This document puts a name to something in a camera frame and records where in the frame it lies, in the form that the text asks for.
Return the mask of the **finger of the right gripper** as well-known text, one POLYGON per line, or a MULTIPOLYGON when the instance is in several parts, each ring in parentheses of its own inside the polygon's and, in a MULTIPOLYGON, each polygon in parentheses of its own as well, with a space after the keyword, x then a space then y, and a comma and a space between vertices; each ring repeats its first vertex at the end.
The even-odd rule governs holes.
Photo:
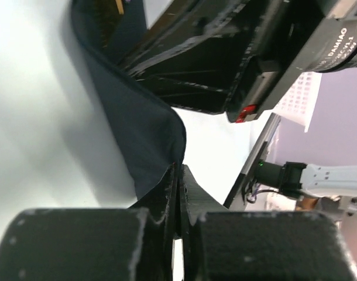
POLYGON ((173 1, 120 66, 172 107, 221 114, 254 18, 251 1, 173 1))

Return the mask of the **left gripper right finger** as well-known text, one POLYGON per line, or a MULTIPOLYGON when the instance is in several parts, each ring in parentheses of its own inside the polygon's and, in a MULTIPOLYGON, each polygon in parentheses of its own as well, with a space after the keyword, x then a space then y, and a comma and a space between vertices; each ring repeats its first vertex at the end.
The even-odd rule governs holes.
POLYGON ((307 211, 230 211, 179 177, 185 280, 357 280, 337 226, 307 211))

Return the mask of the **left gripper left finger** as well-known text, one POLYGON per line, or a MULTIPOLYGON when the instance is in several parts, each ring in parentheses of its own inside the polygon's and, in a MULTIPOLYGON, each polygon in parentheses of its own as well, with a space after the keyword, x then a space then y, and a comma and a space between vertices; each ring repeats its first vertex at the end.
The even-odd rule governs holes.
POLYGON ((0 242, 0 280, 172 280, 177 166, 129 208, 37 208, 0 242))

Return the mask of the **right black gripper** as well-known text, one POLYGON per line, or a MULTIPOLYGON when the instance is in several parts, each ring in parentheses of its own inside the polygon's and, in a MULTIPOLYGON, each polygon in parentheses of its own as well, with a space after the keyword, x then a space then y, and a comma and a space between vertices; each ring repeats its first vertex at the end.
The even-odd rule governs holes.
POLYGON ((357 68, 357 1, 283 1, 243 56, 226 106, 231 123, 258 119, 306 72, 357 68))

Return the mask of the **black paper napkin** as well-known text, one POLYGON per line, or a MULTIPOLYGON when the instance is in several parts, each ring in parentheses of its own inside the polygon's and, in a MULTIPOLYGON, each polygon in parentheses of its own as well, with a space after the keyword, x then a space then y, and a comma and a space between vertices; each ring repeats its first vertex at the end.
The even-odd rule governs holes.
POLYGON ((73 1, 73 32, 80 44, 96 93, 133 178, 137 198, 183 161, 186 129, 177 113, 118 67, 121 58, 147 31, 142 1, 132 1, 115 24, 106 48, 94 1, 73 1))

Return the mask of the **gold knife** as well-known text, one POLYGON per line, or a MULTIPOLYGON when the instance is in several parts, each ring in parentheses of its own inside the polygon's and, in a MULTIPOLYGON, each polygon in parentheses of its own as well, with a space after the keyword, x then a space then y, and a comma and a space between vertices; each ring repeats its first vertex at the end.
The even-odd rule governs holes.
POLYGON ((125 13, 122 0, 96 0, 94 1, 95 18, 98 22, 101 35, 101 44, 106 48, 108 42, 125 13))

